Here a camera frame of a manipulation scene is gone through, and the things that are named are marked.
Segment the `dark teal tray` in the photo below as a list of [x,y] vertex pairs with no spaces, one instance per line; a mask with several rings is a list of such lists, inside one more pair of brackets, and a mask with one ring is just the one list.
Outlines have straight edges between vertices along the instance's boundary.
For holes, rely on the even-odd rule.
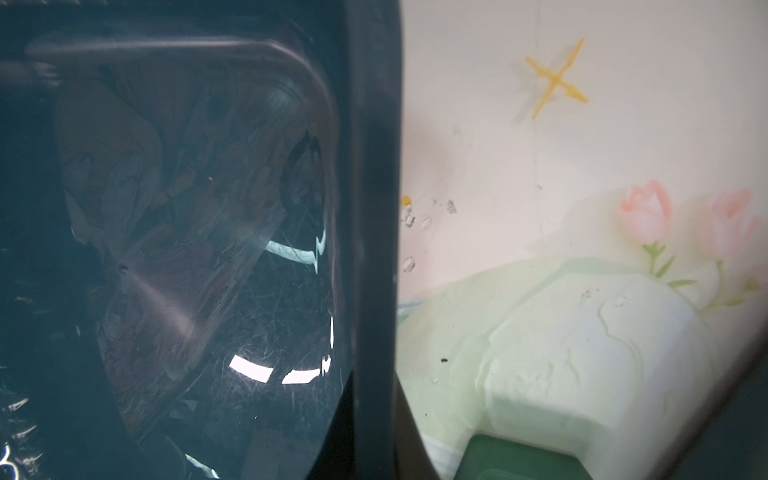
[[396,1],[1,5],[1,475],[393,479]]
[[713,399],[652,479],[767,477],[767,329],[748,345]]

